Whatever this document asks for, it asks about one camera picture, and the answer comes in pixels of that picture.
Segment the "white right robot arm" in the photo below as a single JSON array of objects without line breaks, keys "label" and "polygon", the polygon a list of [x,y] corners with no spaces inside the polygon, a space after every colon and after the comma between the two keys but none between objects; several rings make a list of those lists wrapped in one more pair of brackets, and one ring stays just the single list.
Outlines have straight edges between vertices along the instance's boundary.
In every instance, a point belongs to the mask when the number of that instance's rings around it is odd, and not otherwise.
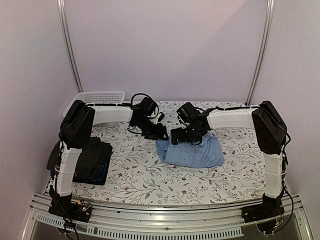
[{"label": "white right robot arm", "polygon": [[288,159],[286,146],[291,141],[288,129],[275,109],[266,100],[253,106],[231,108],[214,107],[199,111],[190,102],[177,110],[178,117],[185,127],[170,131],[173,145],[190,143],[197,145],[209,131],[222,128],[247,128],[255,131],[257,145],[265,160],[265,192],[269,198],[259,206],[262,218],[269,218],[278,210],[274,200],[284,192]]}]

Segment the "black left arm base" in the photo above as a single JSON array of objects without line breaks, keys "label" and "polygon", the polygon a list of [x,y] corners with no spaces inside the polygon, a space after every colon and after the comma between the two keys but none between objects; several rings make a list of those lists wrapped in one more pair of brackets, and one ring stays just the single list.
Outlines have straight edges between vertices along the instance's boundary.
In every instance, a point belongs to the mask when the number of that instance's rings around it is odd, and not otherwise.
[{"label": "black left arm base", "polygon": [[52,215],[88,223],[92,214],[92,204],[84,200],[72,201],[72,195],[52,196],[48,212]]}]

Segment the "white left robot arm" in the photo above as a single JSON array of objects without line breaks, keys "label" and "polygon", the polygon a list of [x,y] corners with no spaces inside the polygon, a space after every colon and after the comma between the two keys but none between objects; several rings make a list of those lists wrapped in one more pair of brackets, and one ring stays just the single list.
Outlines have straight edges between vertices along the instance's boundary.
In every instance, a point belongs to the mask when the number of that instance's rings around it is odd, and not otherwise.
[{"label": "white left robot arm", "polygon": [[92,127],[104,123],[129,123],[141,130],[149,140],[168,139],[167,128],[151,121],[155,105],[149,100],[139,104],[85,103],[75,100],[65,115],[58,134],[61,161],[55,168],[56,177],[50,189],[58,197],[72,195],[72,181],[78,158],[89,142]]}]

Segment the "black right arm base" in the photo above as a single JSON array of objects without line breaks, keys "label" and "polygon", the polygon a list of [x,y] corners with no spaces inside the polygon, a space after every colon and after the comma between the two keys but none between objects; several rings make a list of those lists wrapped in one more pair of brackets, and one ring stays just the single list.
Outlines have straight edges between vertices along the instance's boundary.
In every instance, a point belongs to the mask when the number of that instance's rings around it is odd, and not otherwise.
[{"label": "black right arm base", "polygon": [[246,206],[241,208],[241,217],[245,223],[257,222],[274,218],[271,221],[264,221],[257,224],[258,230],[264,235],[274,234],[280,222],[282,221],[283,214],[285,213],[282,205],[282,196],[277,198],[271,198],[268,196],[262,196],[262,203]]}]

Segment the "light blue long sleeve shirt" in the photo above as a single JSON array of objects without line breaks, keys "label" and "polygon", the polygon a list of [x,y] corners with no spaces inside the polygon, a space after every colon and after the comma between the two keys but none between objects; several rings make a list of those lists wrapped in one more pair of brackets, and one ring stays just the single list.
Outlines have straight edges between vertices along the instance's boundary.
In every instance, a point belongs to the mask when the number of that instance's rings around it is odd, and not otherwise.
[{"label": "light blue long sleeve shirt", "polygon": [[219,140],[210,132],[204,135],[202,142],[197,145],[188,142],[174,145],[171,139],[168,139],[157,140],[155,147],[159,159],[166,164],[202,169],[221,166],[224,163]]}]

